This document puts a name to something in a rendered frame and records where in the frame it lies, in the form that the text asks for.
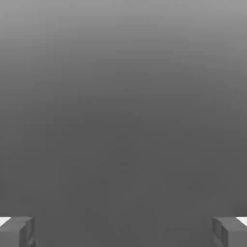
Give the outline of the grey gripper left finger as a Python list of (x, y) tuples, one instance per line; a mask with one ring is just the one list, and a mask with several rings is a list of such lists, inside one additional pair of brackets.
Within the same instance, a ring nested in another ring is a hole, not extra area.
[(0, 216), (0, 247), (36, 247), (35, 218)]

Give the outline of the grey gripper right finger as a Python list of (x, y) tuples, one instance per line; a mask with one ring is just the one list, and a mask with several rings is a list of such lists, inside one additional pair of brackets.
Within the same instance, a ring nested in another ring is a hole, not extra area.
[(247, 217), (214, 217), (212, 242), (215, 247), (247, 247)]

